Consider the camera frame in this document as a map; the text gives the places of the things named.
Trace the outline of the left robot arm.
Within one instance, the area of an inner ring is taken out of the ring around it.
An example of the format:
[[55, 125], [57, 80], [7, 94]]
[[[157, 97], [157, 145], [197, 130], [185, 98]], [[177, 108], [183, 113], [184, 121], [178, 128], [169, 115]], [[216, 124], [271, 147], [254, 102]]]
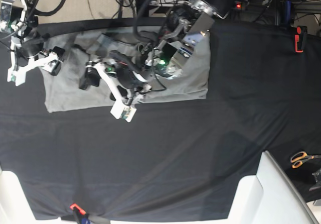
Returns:
[[157, 33], [139, 32], [138, 22], [153, 0], [145, 0], [139, 9], [133, 35], [142, 44], [134, 58], [110, 51], [104, 60], [89, 61], [79, 87], [86, 90], [104, 81], [111, 91], [112, 115], [131, 121], [135, 104], [150, 98], [168, 101], [178, 98], [174, 92], [179, 83], [187, 89], [186, 77], [195, 76], [197, 66], [192, 56], [208, 36], [214, 17], [225, 18], [235, 0], [182, 0], [173, 6]]

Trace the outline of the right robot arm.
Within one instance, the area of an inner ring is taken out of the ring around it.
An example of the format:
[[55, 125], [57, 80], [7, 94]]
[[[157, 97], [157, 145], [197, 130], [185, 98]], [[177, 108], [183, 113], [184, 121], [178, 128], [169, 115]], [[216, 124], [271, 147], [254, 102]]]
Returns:
[[39, 0], [2, 0], [1, 1], [1, 33], [6, 36], [1, 40], [9, 40], [7, 48], [10, 52], [11, 66], [8, 69], [7, 81], [15, 86], [25, 83], [27, 73], [41, 68], [52, 76], [56, 76], [63, 63], [65, 50], [58, 46], [45, 49], [44, 44], [49, 34], [41, 35], [37, 27], [39, 16], [52, 16], [58, 12], [66, 0], [50, 12], [36, 9]]

